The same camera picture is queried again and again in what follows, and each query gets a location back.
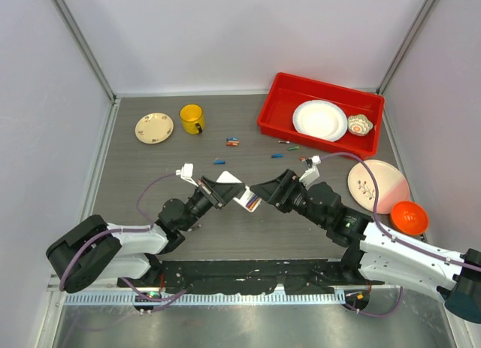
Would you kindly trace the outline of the white remote control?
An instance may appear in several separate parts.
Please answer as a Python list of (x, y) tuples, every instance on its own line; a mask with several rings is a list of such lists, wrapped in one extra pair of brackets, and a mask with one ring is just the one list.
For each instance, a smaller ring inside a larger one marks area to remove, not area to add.
[[(240, 183), (241, 181), (236, 178), (233, 174), (231, 174), (228, 171), (223, 171), (219, 177), (216, 179), (218, 183)], [(249, 207), (246, 207), (246, 203), (252, 198), (252, 197), (257, 197), (258, 199), (261, 199), (259, 196), (257, 196), (255, 193), (253, 193), (248, 186), (244, 187), (244, 191), (241, 192), (239, 195), (233, 198), (233, 200), (239, 204), (243, 209), (247, 210), (249, 213), (254, 213), (256, 209), (259, 207), (259, 205), (262, 203), (260, 202), (255, 209), (250, 210)]]

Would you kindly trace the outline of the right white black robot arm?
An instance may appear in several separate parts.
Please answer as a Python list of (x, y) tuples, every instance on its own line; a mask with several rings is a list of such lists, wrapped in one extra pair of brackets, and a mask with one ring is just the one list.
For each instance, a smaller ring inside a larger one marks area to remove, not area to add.
[(460, 253), (404, 235), (345, 206), (325, 182), (306, 187), (290, 169), (251, 190), (278, 211), (295, 211), (325, 229), (344, 247), (339, 273), (346, 283), (364, 278), (402, 286), (443, 303), (461, 319), (480, 322), (479, 251)]

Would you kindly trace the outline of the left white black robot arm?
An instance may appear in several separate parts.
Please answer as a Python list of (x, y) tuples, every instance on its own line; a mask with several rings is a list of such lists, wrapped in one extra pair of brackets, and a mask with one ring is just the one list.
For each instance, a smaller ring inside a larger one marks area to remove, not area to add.
[(98, 214), (85, 218), (47, 248), (47, 260), (60, 279), (59, 289), (75, 293), (96, 280), (114, 277), (154, 286), (160, 269), (152, 257), (178, 248), (185, 240), (183, 233), (211, 208), (241, 200), (247, 191), (242, 182), (202, 177), (187, 201), (167, 200), (148, 225), (116, 225)]

